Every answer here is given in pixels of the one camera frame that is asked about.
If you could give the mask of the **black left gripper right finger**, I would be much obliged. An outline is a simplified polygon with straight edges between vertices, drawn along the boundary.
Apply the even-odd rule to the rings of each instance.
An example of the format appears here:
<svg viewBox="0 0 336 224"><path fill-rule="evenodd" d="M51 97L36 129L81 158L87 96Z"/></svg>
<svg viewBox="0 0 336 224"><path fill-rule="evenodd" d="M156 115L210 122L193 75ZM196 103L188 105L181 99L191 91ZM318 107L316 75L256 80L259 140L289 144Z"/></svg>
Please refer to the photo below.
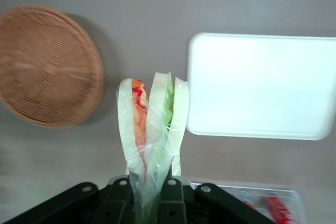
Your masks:
<svg viewBox="0 0 336 224"><path fill-rule="evenodd" d="M176 178L167 179L162 187L157 223L187 223L183 185Z"/></svg>

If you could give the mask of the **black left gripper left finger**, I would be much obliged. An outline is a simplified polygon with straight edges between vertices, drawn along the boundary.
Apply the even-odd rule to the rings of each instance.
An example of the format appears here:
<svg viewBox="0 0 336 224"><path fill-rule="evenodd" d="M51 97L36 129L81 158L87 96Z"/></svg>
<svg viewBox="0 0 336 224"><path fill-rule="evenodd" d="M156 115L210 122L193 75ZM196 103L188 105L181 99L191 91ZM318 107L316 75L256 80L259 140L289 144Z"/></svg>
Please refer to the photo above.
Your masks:
<svg viewBox="0 0 336 224"><path fill-rule="evenodd" d="M96 223L131 223L132 208L133 191L129 177L113 177L105 188L99 190Z"/></svg>

